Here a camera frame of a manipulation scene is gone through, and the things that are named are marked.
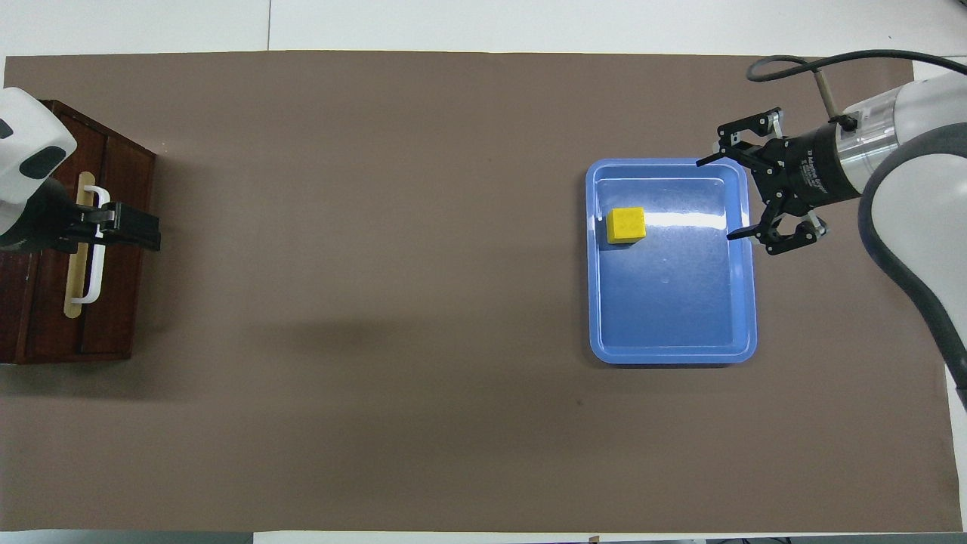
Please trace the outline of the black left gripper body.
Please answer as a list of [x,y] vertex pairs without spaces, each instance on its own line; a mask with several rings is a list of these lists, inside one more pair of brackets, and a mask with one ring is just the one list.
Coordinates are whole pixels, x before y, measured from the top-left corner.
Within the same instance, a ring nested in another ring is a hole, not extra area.
[[73,219],[73,200],[53,177],[28,197],[20,214],[1,236],[3,252],[39,252],[56,245]]

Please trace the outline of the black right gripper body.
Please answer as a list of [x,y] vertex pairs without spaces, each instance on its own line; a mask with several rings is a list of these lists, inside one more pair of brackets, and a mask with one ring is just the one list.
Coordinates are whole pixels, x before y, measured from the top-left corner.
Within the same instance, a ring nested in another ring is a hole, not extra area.
[[837,151],[839,125],[824,125],[797,138],[771,141],[771,155],[781,162],[780,178],[787,208],[817,208],[857,199]]

